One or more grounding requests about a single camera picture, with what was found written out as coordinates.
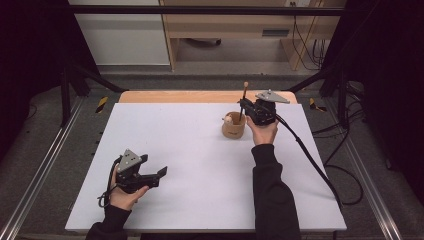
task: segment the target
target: white tabletop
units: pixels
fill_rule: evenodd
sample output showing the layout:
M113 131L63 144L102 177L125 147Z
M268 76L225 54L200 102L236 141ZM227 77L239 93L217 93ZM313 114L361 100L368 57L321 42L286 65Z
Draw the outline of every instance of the white tabletop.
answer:
M148 154L140 174L165 166L168 173L135 204L125 229L138 232L254 231L252 133L238 140L221 133L222 118L237 103L117 103L66 225L87 232L102 221L97 197L106 189L111 165L130 149ZM324 170L303 108L277 104L277 113L302 139ZM302 231L345 230L337 202L281 124L274 142L283 181L292 189Z

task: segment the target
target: person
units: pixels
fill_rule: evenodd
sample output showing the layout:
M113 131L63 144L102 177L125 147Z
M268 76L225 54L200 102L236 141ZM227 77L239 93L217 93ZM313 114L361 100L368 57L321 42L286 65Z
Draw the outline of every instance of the person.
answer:
M249 116L246 119L255 144L251 152L256 163L253 168L256 239L301 239L294 197L290 188L281 180L283 166L274 154L273 143L278 131L278 121L267 126L256 126ZM116 170L111 186L115 184L115 175ZM127 239L123 226L134 203L147 191L147 186L133 194L127 194L120 188L113 189L103 222L93 224L86 240Z

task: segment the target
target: cup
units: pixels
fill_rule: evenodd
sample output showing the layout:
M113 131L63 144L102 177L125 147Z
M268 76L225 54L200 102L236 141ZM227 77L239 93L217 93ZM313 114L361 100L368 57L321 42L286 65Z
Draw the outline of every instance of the cup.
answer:
M239 139L243 136L244 127L246 125L246 116L239 112L229 112L223 118L222 134L227 138Z

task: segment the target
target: black sleeve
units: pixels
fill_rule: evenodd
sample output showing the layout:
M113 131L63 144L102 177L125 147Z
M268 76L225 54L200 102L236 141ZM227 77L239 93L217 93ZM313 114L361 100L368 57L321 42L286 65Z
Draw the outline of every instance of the black sleeve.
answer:
M281 180L283 166L274 155L274 145L262 144L252 149L256 238L300 239L296 205L290 188Z
M127 233L123 227L131 211L126 211L115 206L108 206L103 222L93 224L88 231L86 240L126 240Z

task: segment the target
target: wall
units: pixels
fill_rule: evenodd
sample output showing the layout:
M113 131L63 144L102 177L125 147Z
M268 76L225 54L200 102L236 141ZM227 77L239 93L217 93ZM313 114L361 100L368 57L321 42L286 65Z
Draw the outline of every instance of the wall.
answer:
M155 0L69 0L71 5L159 5ZM76 14L97 65L169 65L162 18Z

